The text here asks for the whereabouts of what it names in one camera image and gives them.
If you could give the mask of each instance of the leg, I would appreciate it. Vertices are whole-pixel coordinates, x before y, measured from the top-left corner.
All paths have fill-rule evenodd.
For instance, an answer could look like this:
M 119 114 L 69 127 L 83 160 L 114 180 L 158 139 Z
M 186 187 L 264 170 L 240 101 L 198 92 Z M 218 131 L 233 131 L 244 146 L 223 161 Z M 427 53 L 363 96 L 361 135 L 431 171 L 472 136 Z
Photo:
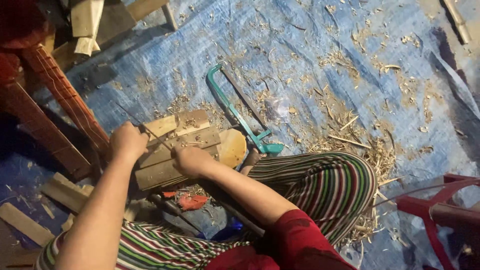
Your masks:
M 175 21 L 175 17 L 173 17 L 172 10 L 170 9 L 170 4 L 166 3 L 165 5 L 162 6 L 162 11 L 163 14 L 165 15 L 165 18 L 167 19 L 167 24 L 172 27 L 173 31 L 178 30 L 177 22 Z
M 344 152 L 262 158 L 249 177 L 305 211 L 333 245 L 351 230 L 377 187 L 370 165 Z
M 118 269 L 202 269 L 220 253 L 249 242 L 210 242 L 165 232 L 163 226 L 125 221 L 120 235 Z M 66 233 L 48 244 L 36 269 L 54 269 Z

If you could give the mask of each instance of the person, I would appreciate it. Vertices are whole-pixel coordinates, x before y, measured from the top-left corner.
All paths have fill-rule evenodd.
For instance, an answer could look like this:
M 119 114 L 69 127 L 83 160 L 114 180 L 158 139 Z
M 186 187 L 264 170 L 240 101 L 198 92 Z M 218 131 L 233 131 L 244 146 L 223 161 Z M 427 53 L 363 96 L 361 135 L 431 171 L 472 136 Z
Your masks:
M 251 242 L 213 242 L 123 220 L 130 175 L 147 134 L 130 122 L 110 138 L 113 158 L 72 228 L 40 254 L 36 268 L 354 269 L 334 250 L 371 202 L 376 177 L 343 152 L 260 157 L 239 173 L 196 147 L 172 150 L 175 168 L 230 194 L 266 228 Z

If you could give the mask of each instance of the small plastic bag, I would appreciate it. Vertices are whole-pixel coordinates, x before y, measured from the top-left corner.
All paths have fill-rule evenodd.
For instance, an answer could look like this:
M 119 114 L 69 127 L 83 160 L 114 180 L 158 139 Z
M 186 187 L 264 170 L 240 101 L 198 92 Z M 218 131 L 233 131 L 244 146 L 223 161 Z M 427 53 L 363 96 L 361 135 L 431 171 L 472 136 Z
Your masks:
M 266 98 L 264 103 L 268 120 L 276 123 L 290 122 L 288 114 L 290 100 L 288 98 Z

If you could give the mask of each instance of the hand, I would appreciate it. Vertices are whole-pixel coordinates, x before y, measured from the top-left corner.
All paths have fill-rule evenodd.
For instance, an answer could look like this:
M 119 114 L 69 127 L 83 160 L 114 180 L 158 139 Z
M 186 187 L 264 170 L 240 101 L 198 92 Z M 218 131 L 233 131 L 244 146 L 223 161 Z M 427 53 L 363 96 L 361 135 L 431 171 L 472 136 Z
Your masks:
M 129 121 L 123 123 L 110 137 L 112 158 L 134 164 L 142 154 L 148 152 L 148 139 L 146 133 L 140 133 Z
M 216 163 L 207 151 L 198 147 L 177 145 L 172 149 L 171 156 L 175 159 L 173 167 L 189 178 L 206 177 Z

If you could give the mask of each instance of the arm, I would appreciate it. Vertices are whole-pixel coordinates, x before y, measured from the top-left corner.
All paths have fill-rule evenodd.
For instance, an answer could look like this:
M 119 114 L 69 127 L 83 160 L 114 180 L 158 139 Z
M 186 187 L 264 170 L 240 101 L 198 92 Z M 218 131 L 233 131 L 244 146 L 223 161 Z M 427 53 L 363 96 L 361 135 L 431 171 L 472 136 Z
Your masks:
M 176 147 L 176 168 L 191 178 L 206 178 L 229 193 L 263 225 L 275 223 L 284 213 L 298 209 L 268 186 L 215 161 L 196 147 Z
M 130 122 L 114 131 L 112 161 L 68 232 L 55 268 L 115 268 L 130 174 L 147 142 Z

